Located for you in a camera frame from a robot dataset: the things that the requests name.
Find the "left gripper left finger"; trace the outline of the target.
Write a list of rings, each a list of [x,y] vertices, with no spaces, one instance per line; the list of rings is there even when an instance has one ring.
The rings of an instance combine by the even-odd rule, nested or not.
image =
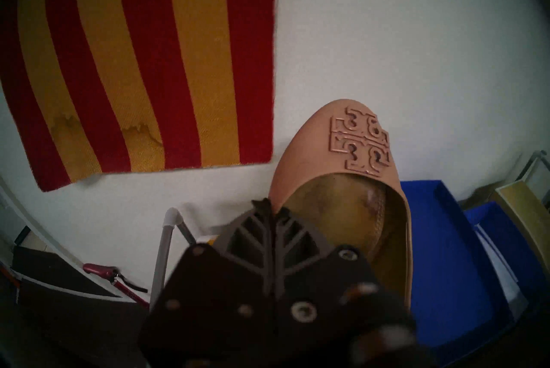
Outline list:
[[[150,367],[272,367],[272,206],[190,246],[139,334]]]

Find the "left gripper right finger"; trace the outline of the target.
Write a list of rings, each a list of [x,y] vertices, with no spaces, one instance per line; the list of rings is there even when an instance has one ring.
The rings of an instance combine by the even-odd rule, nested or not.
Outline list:
[[[430,367],[403,298],[358,248],[333,246],[282,285],[273,367]]]

